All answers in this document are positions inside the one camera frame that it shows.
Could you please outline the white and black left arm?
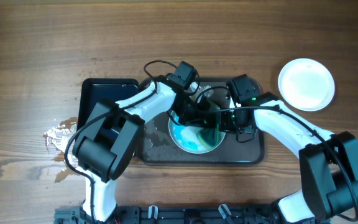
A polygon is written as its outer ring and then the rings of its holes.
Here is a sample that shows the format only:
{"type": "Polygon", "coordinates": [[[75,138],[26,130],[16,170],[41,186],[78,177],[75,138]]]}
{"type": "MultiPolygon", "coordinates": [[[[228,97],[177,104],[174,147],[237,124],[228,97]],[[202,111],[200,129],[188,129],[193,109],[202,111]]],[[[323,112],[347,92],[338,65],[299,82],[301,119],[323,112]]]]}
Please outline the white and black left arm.
{"type": "Polygon", "coordinates": [[[87,122],[69,140],[67,148],[78,160],[74,171],[89,183],[82,209],[92,223],[112,217],[117,207],[116,181],[129,165],[146,123],[172,110],[184,126],[217,129],[219,115],[190,98],[188,89],[197,76],[192,65],[181,62],[173,73],[151,77],[145,90],[126,100],[96,103],[87,122]]]}

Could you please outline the green and yellow sponge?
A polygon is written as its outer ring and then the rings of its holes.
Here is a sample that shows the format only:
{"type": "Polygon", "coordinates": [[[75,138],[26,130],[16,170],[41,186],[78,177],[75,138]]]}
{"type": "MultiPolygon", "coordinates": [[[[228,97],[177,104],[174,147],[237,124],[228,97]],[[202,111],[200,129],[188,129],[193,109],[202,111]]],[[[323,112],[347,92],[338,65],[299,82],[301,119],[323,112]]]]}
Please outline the green and yellow sponge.
{"type": "Polygon", "coordinates": [[[196,136],[200,144],[207,149],[212,149],[219,143],[219,130],[216,128],[201,129],[196,136]]]}

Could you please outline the white plate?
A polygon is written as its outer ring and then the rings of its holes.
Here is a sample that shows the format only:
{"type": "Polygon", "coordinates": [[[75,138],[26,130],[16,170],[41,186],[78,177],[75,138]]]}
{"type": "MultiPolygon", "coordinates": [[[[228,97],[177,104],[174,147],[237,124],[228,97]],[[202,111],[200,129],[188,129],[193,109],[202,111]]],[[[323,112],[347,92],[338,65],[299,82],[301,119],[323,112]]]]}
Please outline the white plate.
{"type": "Polygon", "coordinates": [[[205,154],[216,149],[224,140],[226,133],[219,131],[219,143],[212,149],[207,149],[200,144],[196,134],[201,129],[210,128],[199,128],[195,126],[184,126],[178,123],[178,116],[174,111],[168,113],[168,131],[173,142],[182,150],[192,154],[205,154]]]}
{"type": "Polygon", "coordinates": [[[322,63],[309,58],[285,64],[278,75],[278,89],[289,105],[302,111],[321,110],[335,96],[331,72],[322,63]]]}

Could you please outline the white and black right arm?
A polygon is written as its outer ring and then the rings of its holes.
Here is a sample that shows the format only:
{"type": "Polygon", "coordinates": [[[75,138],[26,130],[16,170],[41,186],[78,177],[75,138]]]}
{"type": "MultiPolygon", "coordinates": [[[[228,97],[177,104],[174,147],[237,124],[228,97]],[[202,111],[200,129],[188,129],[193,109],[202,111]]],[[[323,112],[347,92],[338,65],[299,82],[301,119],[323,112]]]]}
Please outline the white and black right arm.
{"type": "Polygon", "coordinates": [[[338,216],[358,221],[358,140],[334,134],[288,109],[271,92],[260,94],[247,75],[226,83],[231,104],[221,113],[225,131],[261,130],[279,140],[298,158],[301,190],[281,198],[278,212],[286,223],[338,216]]]}

